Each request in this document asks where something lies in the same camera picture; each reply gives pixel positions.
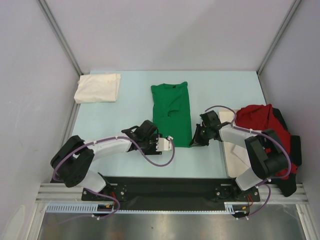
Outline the green t shirt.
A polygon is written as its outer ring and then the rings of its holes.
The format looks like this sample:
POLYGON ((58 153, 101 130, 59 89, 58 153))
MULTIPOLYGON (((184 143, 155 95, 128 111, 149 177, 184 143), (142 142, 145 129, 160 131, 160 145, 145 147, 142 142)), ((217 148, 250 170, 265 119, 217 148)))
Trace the green t shirt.
POLYGON ((192 140, 192 121, 188 83, 152 85, 152 122, 174 145, 188 148, 192 140))

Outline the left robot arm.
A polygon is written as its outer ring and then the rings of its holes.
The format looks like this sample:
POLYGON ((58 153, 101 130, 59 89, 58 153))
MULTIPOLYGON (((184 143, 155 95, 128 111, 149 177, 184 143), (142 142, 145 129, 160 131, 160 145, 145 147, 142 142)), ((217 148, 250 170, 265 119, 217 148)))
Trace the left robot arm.
POLYGON ((105 178, 90 169, 92 163, 106 156, 141 150, 144 155, 160 155, 156 144, 163 135, 154 123, 145 120, 140 126, 124 129, 121 133, 96 141, 85 141, 74 135, 51 159, 52 179, 68 188, 80 186, 93 191, 100 200, 110 196, 111 188, 105 178))

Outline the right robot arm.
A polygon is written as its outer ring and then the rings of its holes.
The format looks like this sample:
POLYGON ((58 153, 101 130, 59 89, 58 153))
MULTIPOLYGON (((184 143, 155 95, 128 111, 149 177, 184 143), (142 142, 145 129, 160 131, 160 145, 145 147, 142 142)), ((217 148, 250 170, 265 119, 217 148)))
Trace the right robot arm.
POLYGON ((290 169, 289 154, 274 130, 257 131, 233 122, 221 122, 213 110, 202 113, 200 118, 191 146, 208 146, 210 140, 217 140, 246 149, 250 167, 235 178, 236 185, 230 188, 235 200, 242 201, 248 196, 249 189, 275 178, 282 170, 290 169))

